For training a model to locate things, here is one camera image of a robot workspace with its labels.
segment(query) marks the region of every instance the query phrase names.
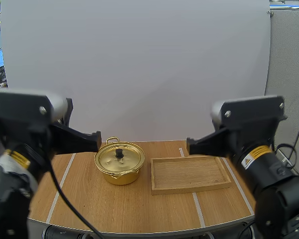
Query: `black lid knob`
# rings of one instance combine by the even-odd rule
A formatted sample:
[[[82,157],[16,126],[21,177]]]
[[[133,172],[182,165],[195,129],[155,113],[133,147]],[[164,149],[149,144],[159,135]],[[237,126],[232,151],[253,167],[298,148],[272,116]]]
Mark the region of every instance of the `black lid knob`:
[[[116,153],[116,155],[115,155],[116,158],[123,158],[124,157],[123,150],[121,148],[117,148],[115,150],[115,153]]]

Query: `gray partition wall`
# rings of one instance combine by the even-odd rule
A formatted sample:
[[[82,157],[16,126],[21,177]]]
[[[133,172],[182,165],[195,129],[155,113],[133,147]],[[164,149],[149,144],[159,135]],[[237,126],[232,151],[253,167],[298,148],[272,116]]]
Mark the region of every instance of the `gray partition wall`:
[[[294,144],[299,130],[299,8],[272,7],[271,12],[271,51],[266,95],[285,97],[288,119],[281,122],[277,130],[276,145]],[[299,171],[299,139],[296,149],[296,169]],[[286,156],[290,154],[288,149],[282,152]]]

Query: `pot handle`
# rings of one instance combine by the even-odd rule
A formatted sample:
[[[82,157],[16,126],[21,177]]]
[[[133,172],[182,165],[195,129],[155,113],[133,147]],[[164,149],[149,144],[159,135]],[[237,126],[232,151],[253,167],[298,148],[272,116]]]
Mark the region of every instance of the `pot handle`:
[[[112,139],[116,139],[118,142],[120,142],[120,139],[113,136],[113,137],[109,137],[107,140],[106,140],[106,144],[109,144],[109,140],[112,140]]]
[[[113,178],[115,178],[115,179],[119,179],[119,178],[121,178],[122,176],[124,176],[124,175],[127,175],[127,174],[130,174],[130,173],[138,173],[135,169],[130,169],[130,170],[127,170],[127,171],[123,171],[123,172],[121,172],[121,173],[119,173],[119,175],[116,177],[116,176],[112,176]]]

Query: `wooden tray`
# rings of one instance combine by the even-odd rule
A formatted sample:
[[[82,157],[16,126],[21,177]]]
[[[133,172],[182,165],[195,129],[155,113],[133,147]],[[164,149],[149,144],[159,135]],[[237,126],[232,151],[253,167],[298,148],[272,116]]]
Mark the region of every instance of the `wooden tray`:
[[[152,195],[192,193],[231,185],[218,157],[152,158],[150,170]]]

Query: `white tape line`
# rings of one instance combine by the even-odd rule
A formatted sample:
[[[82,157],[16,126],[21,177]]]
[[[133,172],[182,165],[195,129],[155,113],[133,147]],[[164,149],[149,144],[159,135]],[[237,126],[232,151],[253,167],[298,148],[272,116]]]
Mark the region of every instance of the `white tape line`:
[[[237,187],[238,187],[238,189],[239,189],[239,192],[240,192],[241,196],[243,196],[243,199],[244,199],[244,201],[245,201],[245,203],[246,203],[246,205],[247,205],[247,208],[249,209],[249,212],[251,213],[251,215],[253,215],[253,214],[254,214],[254,210],[253,210],[252,207],[250,206],[250,203],[248,202],[248,199],[247,199],[247,197],[246,197],[246,195],[245,195],[245,193],[244,193],[244,190],[241,188],[241,186],[240,186],[240,184],[239,184],[239,182],[238,182],[238,180],[237,180],[237,178],[236,178],[236,176],[235,176],[233,170],[230,168],[230,166],[229,166],[227,160],[226,160],[225,158],[222,158],[222,159],[224,160],[224,163],[226,164],[226,166],[227,166],[227,168],[228,168],[228,170],[229,170],[231,176],[233,177],[233,179],[234,179],[234,181],[235,181],[235,183],[236,183],[236,185],[237,185]]]
[[[183,152],[183,148],[179,148],[179,152],[180,152],[180,156],[185,157],[184,152]]]
[[[183,148],[179,148],[179,152],[180,152],[180,156],[184,157]],[[199,204],[199,201],[198,201],[198,198],[197,198],[197,194],[196,193],[192,193],[192,194],[193,194],[193,198],[194,198],[194,202],[195,202],[197,214],[198,214],[198,217],[199,217],[200,226],[202,228],[205,228],[206,225],[205,225],[203,214],[201,212],[201,208],[200,208],[200,204]]]
[[[68,166],[67,166],[66,169],[65,169],[65,172],[64,172],[63,177],[62,177],[61,182],[60,182],[60,188],[62,188],[62,186],[63,186],[63,183],[64,183],[64,181],[65,181],[66,175],[67,175],[68,172],[69,172],[69,169],[70,169],[70,167],[71,167],[71,164],[72,164],[72,162],[73,162],[74,157],[75,157],[75,153],[72,154],[72,157],[71,157],[71,159],[70,159],[70,161],[69,161],[69,163],[68,163]],[[58,198],[59,198],[59,192],[56,192],[55,197],[54,197],[54,200],[53,200],[53,203],[52,203],[51,208],[50,208],[49,215],[48,215],[48,217],[47,217],[45,223],[50,223],[50,220],[51,220],[51,217],[52,217],[52,214],[53,214],[53,211],[54,211],[56,202],[58,201]]]

